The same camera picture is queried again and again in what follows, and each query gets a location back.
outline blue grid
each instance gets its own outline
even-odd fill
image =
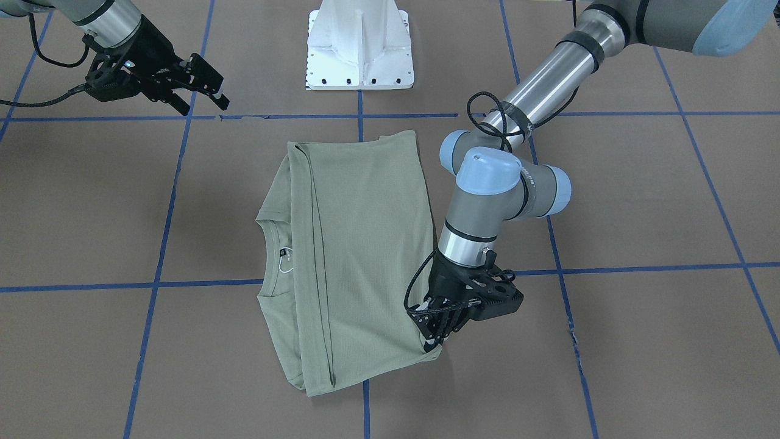
[[[504,6],[504,0],[499,0],[499,5],[502,14],[502,22],[505,30],[505,36],[507,45],[509,47],[509,55],[512,64],[512,69],[515,75],[517,83],[520,82],[519,70],[515,58],[514,47],[512,44],[512,37],[509,33],[509,22]],[[204,31],[203,41],[201,45],[200,54],[205,55],[208,36],[211,29],[211,19],[214,14],[215,0],[211,0],[209,4],[209,10],[207,15],[206,28]],[[42,43],[47,33],[49,24],[51,22],[52,14],[49,13],[46,22],[41,30],[39,37]],[[665,79],[668,83],[669,90],[672,93],[672,97],[675,100],[678,111],[676,112],[563,112],[560,116],[563,117],[588,117],[588,116],[670,116],[670,117],[682,117],[685,123],[686,130],[691,140],[694,151],[701,165],[704,176],[707,179],[707,183],[710,187],[711,193],[714,197],[718,210],[721,213],[722,219],[729,232],[735,252],[739,258],[739,263],[733,264],[700,264],[700,265],[677,265],[677,266],[630,266],[630,267],[597,267],[597,268],[585,268],[585,269],[565,269],[562,267],[560,256],[558,253],[558,245],[555,241],[555,230],[550,218],[548,221],[548,232],[550,236],[550,244],[555,258],[555,269],[537,269],[537,270],[519,270],[515,273],[518,276],[551,276],[556,275],[560,283],[562,300],[565,308],[566,315],[568,317],[569,333],[572,338],[573,351],[577,364],[578,371],[580,373],[580,381],[583,388],[583,396],[585,398],[588,417],[590,420],[591,433],[594,439],[598,439],[598,428],[596,422],[596,416],[594,414],[593,405],[590,400],[590,392],[587,385],[587,378],[583,371],[582,359],[580,356],[579,343],[575,335],[575,325],[573,312],[569,303],[569,296],[566,290],[565,275],[573,274],[592,274],[592,273],[647,273],[647,272],[669,272],[669,271],[684,271],[684,270],[710,270],[710,269],[742,269],[745,273],[746,279],[750,285],[753,296],[761,311],[761,315],[764,317],[764,321],[767,325],[767,329],[771,335],[775,347],[780,354],[780,342],[778,342],[778,336],[772,325],[772,322],[767,314],[764,303],[761,299],[761,295],[753,282],[753,277],[750,269],[753,268],[780,268],[780,262],[747,262],[743,256],[739,243],[736,240],[736,236],[731,228],[731,224],[726,216],[725,209],[721,203],[718,192],[707,170],[704,158],[700,153],[698,143],[693,135],[693,131],[690,128],[688,122],[688,116],[780,116],[780,111],[721,111],[721,112],[687,112],[682,108],[679,98],[672,84],[671,77],[668,74],[664,61],[661,57],[661,53],[654,48],[656,58],[659,66],[663,71]],[[19,87],[16,90],[14,100],[19,100],[20,95],[24,89],[27,78],[30,75],[30,71],[37,56],[35,53],[30,57],[30,61],[27,63],[24,75],[19,83]],[[133,384],[133,390],[130,398],[128,415],[126,420],[126,426],[124,430],[124,439],[129,439],[133,425],[133,416],[135,413],[135,407],[137,403],[138,393],[140,390],[141,377],[144,369],[144,360],[146,357],[146,349],[151,332],[152,319],[154,318],[154,308],[157,299],[157,293],[161,288],[174,288],[174,287],[211,287],[211,286],[235,286],[235,285],[262,285],[262,279],[240,279],[240,280],[198,280],[198,281],[161,281],[162,267],[165,262],[165,251],[168,244],[168,236],[170,232],[173,210],[176,205],[176,188],[179,181],[179,175],[182,169],[182,161],[186,152],[187,141],[189,138],[190,127],[193,120],[241,120],[244,118],[260,118],[260,119],[355,119],[358,122],[358,140],[363,141],[363,122],[365,119],[393,119],[393,118],[456,118],[458,113],[392,113],[392,114],[365,114],[363,112],[363,92],[357,92],[358,111],[357,114],[277,114],[277,115],[260,115],[260,114],[246,114],[246,115],[214,115],[214,116],[195,116],[193,115],[193,109],[195,104],[196,94],[192,93],[190,98],[190,113],[187,116],[91,116],[91,117],[13,117],[14,107],[11,107],[7,115],[0,119],[2,127],[0,127],[0,141],[2,141],[5,132],[11,123],[40,123],[40,122],[112,122],[112,121],[139,121],[139,120],[185,120],[186,125],[184,128],[182,144],[179,150],[179,159],[176,164],[175,176],[173,181],[173,187],[171,190],[171,197],[168,204],[168,214],[165,220],[165,229],[163,232],[163,238],[160,245],[160,255],[158,259],[157,269],[154,275],[153,282],[140,282],[140,283],[124,283],[124,284],[73,284],[73,285],[40,285],[40,286],[22,286],[22,287],[0,287],[0,294],[3,293],[21,293],[21,292],[46,292],[46,291],[89,291],[89,290],[107,290],[107,289],[151,289],[151,297],[149,301],[149,307],[147,311],[146,323],[144,326],[144,335],[141,341],[140,358],[136,368],[136,378]],[[529,139],[530,152],[534,159],[534,163],[537,163],[536,148],[533,138]],[[365,439],[371,438],[371,404],[370,404],[370,381],[363,382],[363,431]]]

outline folded cloth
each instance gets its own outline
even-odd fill
[[[403,307],[434,247],[413,131],[288,143],[257,223],[267,255],[257,299],[293,386],[315,396],[438,357]]]

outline robotic arm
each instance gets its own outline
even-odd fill
[[[627,45],[731,55],[753,40],[775,5],[776,0],[596,0],[531,75],[503,101],[495,99],[497,108],[476,130],[447,136],[440,160],[456,176],[457,187],[438,248],[425,262],[433,259],[428,293],[422,304],[409,307],[410,285],[404,304],[427,340],[426,351],[469,319],[517,311],[523,294],[512,284],[514,273],[495,266],[501,224],[549,216],[569,203],[566,173],[520,160],[510,153],[512,146],[546,123],[585,78]]]
[[[58,9],[84,31],[96,56],[83,90],[101,102],[139,93],[162,101],[185,116],[190,105],[173,91],[185,88],[208,96],[220,109],[222,75],[197,53],[186,61],[130,0],[0,0],[0,17],[23,17]]]

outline white plastic stand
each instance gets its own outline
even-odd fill
[[[323,0],[309,14],[306,87],[391,90],[414,84],[409,15],[394,0]]]

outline garment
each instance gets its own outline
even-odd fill
[[[438,357],[403,307],[434,247],[413,131],[288,143],[257,222],[267,255],[257,298],[293,386],[315,396]],[[410,303],[426,288],[416,282]]]

